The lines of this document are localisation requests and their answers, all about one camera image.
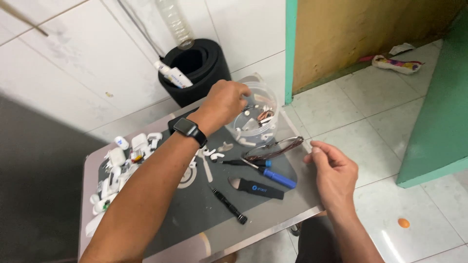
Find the ifixit logo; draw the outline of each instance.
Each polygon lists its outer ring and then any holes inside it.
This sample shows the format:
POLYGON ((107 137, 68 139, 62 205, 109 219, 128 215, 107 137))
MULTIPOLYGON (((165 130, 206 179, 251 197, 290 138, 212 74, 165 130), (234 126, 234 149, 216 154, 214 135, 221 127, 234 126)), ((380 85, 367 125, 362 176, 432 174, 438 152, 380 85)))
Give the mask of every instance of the ifixit logo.
POLYGON ((265 188, 257 187, 256 185, 252 186, 252 190, 266 192, 265 188))

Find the work mat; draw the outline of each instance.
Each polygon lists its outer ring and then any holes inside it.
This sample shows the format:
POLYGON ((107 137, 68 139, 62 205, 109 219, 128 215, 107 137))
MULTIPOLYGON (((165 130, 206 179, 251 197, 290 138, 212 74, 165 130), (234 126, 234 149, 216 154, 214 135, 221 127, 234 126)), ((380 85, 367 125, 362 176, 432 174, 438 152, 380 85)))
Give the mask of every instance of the work mat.
MULTIPOLYGON (((163 139, 158 145, 161 145, 170 136, 168 130, 164 131, 162 134, 163 139)), ((222 160, 227 161, 238 159, 242 153, 252 149, 251 147, 244 147, 235 142, 232 135, 224 127, 208 138, 207 147, 210 150, 218 149, 218 147, 223 145, 224 141, 228 144, 233 143, 234 148, 227 152, 223 152, 226 156, 224 158, 218 158, 218 162, 222 160)), ((218 162, 213 163, 209 156, 206 156, 205 159, 208 162, 213 176, 213 181, 209 183, 209 185, 219 190, 241 213, 270 200, 270 198, 238 191, 229 184, 227 181, 228 177, 241 177, 246 180, 256 181, 258 183, 275 187, 284 192, 290 190, 287 187, 264 177, 250 166, 231 166, 220 164, 218 162)), ((196 157, 195 161, 197 162, 196 175, 192 171, 191 174, 187 173, 182 179, 182 181, 186 183, 184 186, 187 186, 188 182, 191 183, 186 188, 177 189, 175 191, 161 228, 153 241, 151 241, 146 248, 145 257, 163 251, 166 248, 234 217, 213 195, 211 189, 208 187, 208 179, 203 166, 203 160, 196 157)), ((284 155, 273 158, 271 162, 272 166, 269 169, 282 174, 295 182, 297 181, 297 175, 284 155)), ((107 160, 103 162, 99 168, 99 181, 102 181, 109 176, 103 168, 106 163, 107 160)))

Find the metal table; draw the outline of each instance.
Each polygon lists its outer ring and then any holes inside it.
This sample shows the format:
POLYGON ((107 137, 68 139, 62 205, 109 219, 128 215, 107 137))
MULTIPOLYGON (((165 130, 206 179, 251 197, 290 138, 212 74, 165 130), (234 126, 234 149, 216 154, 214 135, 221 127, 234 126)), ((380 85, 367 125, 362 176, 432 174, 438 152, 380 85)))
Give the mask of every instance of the metal table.
MULTIPOLYGON (((201 105, 203 100, 195 102, 145 128, 135 131, 125 139, 131 139, 140 133, 162 132, 168 128, 168 121, 201 105)), ((298 136, 299 132, 289 120, 283 109, 279 109, 278 132, 276 140, 298 136)), ((115 148, 114 143, 90 154, 84 164, 83 194, 81 201, 79 257, 83 254, 91 238, 86 237, 85 226, 94 217, 89 197, 95 193, 98 182, 98 168, 106 153, 115 148)), ((144 263, 154 262, 212 262, 239 249, 247 247, 265 237, 312 217, 321 211, 316 186, 316 169, 313 164, 306 165, 303 157, 311 150, 304 142, 301 146, 287 152, 286 158, 297 174, 298 184, 287 191, 284 200, 271 199, 243 213, 249 218, 245 225, 239 224, 234 217, 194 235, 159 253, 146 257, 144 263)))

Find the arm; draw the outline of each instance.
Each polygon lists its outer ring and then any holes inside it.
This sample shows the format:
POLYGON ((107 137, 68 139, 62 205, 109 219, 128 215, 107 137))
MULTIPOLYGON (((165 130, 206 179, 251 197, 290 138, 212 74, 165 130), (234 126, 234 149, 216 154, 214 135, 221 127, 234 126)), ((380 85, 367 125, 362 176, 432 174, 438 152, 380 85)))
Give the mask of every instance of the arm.
MULTIPOLYGON (((250 95, 246 85, 220 80, 188 119, 208 137, 241 113, 247 104, 242 95, 250 95)), ((177 132, 158 147, 109 206, 80 263, 141 262, 199 147, 193 138, 177 132)))
POLYGON ((317 187, 335 230, 344 263, 384 263, 359 221, 353 193, 358 166, 336 147, 311 141, 312 153, 305 163, 317 166, 317 187))

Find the watch face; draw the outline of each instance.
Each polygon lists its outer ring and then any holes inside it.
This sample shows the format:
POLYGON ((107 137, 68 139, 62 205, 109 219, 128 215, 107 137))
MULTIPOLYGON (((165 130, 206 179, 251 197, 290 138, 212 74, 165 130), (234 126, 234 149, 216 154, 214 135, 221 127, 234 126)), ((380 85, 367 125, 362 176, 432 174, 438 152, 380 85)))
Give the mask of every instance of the watch face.
POLYGON ((185 134, 185 136, 189 136, 196 128, 197 126, 193 122, 185 118, 181 118, 174 125, 174 129, 185 134))

